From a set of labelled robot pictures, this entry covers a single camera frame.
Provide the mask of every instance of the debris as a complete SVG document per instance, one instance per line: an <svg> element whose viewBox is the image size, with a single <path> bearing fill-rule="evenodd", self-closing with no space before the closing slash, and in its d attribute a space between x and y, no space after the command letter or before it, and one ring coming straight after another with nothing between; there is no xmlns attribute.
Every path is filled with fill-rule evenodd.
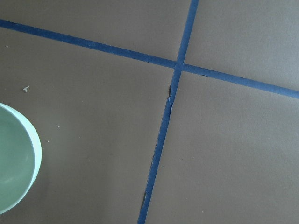
<svg viewBox="0 0 299 224"><path fill-rule="evenodd" d="M29 88L29 86L26 86L23 90L24 90L25 92L28 92L28 88Z"/></svg>

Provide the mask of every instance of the white debris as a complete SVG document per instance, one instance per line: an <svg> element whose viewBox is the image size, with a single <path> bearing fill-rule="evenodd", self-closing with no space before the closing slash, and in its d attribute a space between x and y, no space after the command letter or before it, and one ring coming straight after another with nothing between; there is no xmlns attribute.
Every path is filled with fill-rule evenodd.
<svg viewBox="0 0 299 224"><path fill-rule="evenodd" d="M29 86L26 86L23 90L24 90L25 92L28 92L28 88L29 88Z"/></svg>

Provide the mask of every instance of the blue tape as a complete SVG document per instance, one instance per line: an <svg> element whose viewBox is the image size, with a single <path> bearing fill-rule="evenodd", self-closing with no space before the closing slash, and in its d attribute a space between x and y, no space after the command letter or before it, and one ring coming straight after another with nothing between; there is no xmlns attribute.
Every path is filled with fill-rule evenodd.
<svg viewBox="0 0 299 224"><path fill-rule="evenodd" d="M89 41L89 40L85 40L82 38L65 35L65 34L60 34L60 33L48 31L45 29L39 29L39 28L35 28L35 27L31 27L31 26L27 26L27 25L23 25L23 24L19 24L19 23L14 23L14 22L6 21L6 20L0 19L0 27L11 29L11 30L16 30L19 32L27 33L27 34L45 37L45 38L56 40L56 41L70 43L70 44L74 44L74 45L85 47L85 48L99 50L99 51L111 53L114 55L133 58L133 59L136 59L139 61L162 65L162 66L165 66L168 68L175 68L175 65L176 65L175 61L164 59L161 57L147 55L147 54L139 53L139 52L132 51L132 50L118 48L118 47L106 45L103 43Z"/></svg>
<svg viewBox="0 0 299 224"><path fill-rule="evenodd" d="M163 145L165 142L165 137L166 137L166 133L167 133L168 125L169 125L171 109L172 109L172 105L174 103L174 99L175 99L175 96L177 93L178 83L179 83L179 79L180 79L180 76L182 73L182 68L184 65L184 60L185 60L185 56L186 56L186 52L187 52L187 48L188 48L188 43L190 40L190 35L191 35L198 3L199 3L199 0L192 0L190 3L187 21L186 21L185 29L183 32L181 45L180 45L180 48L178 51L177 62L176 62L176 66L175 66L175 69L173 72L173 77L171 80L170 96L167 98L167 101L166 101L165 110L164 110L164 114L163 114L163 118L162 118L162 123L160 126L160 132L158 135L157 145L156 145L154 156L152 159L152 164L151 164L150 170L149 170L148 182L147 182L147 185L145 188L144 201L143 201L143 205L140 209L140 214L139 214L139 218L138 218L138 222L137 222L138 224L145 223L145 219L146 219L147 212L149 209L150 199L151 199L151 195L153 192L155 179L156 179L156 175L157 175L157 171L158 171L158 166L159 166L159 162L160 162L160 158L161 158L161 154L162 154L162 149L163 149Z"/></svg>
<svg viewBox="0 0 299 224"><path fill-rule="evenodd" d="M190 73L195 73L198 75L203 75L203 76L223 80L223 81L230 82L230 83L236 83L239 85L244 85L244 86L248 86L248 87L259 89L259 90L273 92L273 93L288 96L288 97L299 98L299 91L290 90L290 89L287 89L284 87L271 85L271 84L267 84L267 83L263 83L263 82L258 82L258 81L252 80L252 79L233 76L233 75L229 75L229 74L218 72L218 71L204 69L204 68L197 67L194 65L184 64L183 71L187 71Z"/></svg>

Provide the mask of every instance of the gray surface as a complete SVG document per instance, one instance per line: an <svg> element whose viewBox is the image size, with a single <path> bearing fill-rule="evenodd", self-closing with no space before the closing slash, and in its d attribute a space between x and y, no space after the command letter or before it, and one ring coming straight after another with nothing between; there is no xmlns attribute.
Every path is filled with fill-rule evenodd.
<svg viewBox="0 0 299 224"><path fill-rule="evenodd" d="M299 1L200 0L186 63L299 90Z"/></svg>
<svg viewBox="0 0 299 224"><path fill-rule="evenodd" d="M1 0L0 19L177 59L190 0Z"/></svg>
<svg viewBox="0 0 299 224"><path fill-rule="evenodd" d="M299 100L184 73L146 224L296 224Z"/></svg>
<svg viewBox="0 0 299 224"><path fill-rule="evenodd" d="M0 223L136 223L173 70L2 28L0 51L0 102L43 147Z"/></svg>

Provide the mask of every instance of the light green bowl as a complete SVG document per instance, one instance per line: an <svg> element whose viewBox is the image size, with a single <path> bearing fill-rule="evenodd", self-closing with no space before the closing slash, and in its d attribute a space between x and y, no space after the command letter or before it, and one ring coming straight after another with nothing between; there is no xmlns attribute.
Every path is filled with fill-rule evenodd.
<svg viewBox="0 0 299 224"><path fill-rule="evenodd" d="M0 103L0 214L14 207L33 184L42 147L32 124Z"/></svg>

